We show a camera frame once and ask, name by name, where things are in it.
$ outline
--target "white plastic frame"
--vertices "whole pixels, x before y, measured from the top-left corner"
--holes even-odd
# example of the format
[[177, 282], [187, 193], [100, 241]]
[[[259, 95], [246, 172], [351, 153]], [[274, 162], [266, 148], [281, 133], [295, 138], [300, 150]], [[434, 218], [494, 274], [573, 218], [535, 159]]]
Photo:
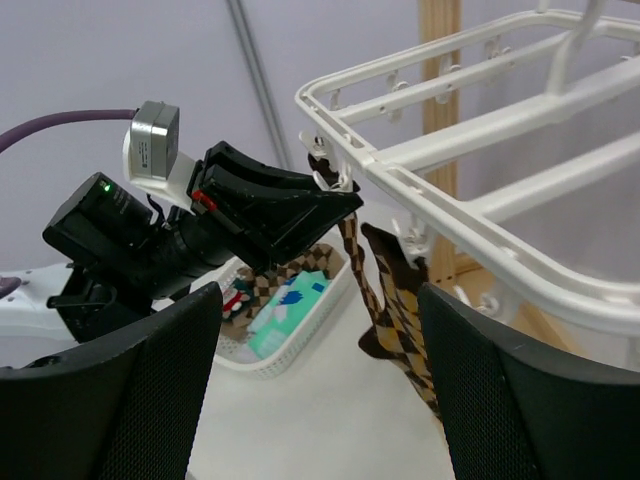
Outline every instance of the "white plastic frame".
[[[565, 85], [566, 66], [585, 39], [607, 36], [632, 43], [640, 41], [640, 22], [600, 17], [605, 3], [606, 0], [590, 0], [583, 16], [548, 10], [549, 2], [543, 0], [534, 11], [504, 17], [312, 81], [299, 90], [296, 102], [348, 163], [472, 255], [516, 294], [571, 323], [640, 337], [640, 283], [604, 281], [572, 271], [496, 224], [640, 160], [640, 134], [470, 202], [452, 198], [421, 176], [460, 155], [562, 122], [639, 86], [637, 58]], [[340, 110], [331, 111], [319, 100], [321, 95], [334, 90], [532, 25], [556, 26], [570, 32]], [[383, 150], [377, 150], [351, 128], [361, 121], [484, 82], [552, 54], [555, 58], [547, 90], [534, 98]]]

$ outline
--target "white table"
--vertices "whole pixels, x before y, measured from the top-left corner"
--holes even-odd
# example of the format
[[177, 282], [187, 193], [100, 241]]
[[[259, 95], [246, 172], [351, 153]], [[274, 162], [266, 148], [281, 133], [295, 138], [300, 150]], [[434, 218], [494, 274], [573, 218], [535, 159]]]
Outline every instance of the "white table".
[[[394, 213], [368, 202], [359, 217], [388, 229]], [[404, 374], [358, 348], [371, 320], [349, 293], [281, 376], [214, 364], [189, 467], [197, 480], [453, 479], [436, 420]]]

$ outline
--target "metal strip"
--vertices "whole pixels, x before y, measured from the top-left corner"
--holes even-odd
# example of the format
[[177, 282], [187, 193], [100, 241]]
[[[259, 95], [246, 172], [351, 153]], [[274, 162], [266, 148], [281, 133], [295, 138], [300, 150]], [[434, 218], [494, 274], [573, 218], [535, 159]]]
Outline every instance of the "metal strip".
[[278, 115], [278, 110], [275, 107], [275, 102], [273, 101], [271, 89], [269, 88], [269, 83], [262, 66], [262, 59], [256, 48], [256, 42], [249, 27], [242, 0], [227, 0], [227, 6], [229, 7], [240, 47], [242, 48], [244, 60], [251, 75], [251, 83], [260, 102], [260, 110], [267, 124], [269, 137], [273, 149], [276, 152], [278, 163], [281, 168], [293, 170], [293, 162], [286, 137], [283, 134], [282, 123]]

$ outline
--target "laundry basket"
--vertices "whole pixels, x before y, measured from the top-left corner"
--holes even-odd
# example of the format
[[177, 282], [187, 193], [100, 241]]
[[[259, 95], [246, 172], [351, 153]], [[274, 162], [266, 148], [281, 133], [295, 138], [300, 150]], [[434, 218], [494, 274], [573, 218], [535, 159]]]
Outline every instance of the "laundry basket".
[[[269, 379], [280, 375], [293, 362], [300, 351], [309, 342], [313, 334], [320, 328], [329, 316], [340, 298], [353, 286], [353, 276], [349, 262], [342, 249], [342, 239], [335, 233], [328, 233], [318, 241], [332, 246], [340, 254], [344, 264], [335, 278], [329, 283], [320, 300], [313, 306], [296, 330], [287, 338], [282, 346], [271, 356], [255, 363], [239, 363], [234, 361], [234, 354], [243, 345], [231, 338], [220, 334], [216, 348], [215, 363], [248, 377]], [[221, 268], [216, 275], [220, 288], [224, 291], [236, 276], [244, 263], [234, 258]]]

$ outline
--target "purple cable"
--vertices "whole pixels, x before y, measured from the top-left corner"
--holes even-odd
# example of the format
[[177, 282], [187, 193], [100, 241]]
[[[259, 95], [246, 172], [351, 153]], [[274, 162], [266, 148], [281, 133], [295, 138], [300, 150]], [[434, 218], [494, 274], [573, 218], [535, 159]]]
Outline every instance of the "purple cable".
[[23, 138], [49, 127], [92, 120], [131, 120], [135, 114], [136, 110], [77, 110], [34, 118], [0, 135], [0, 153]]

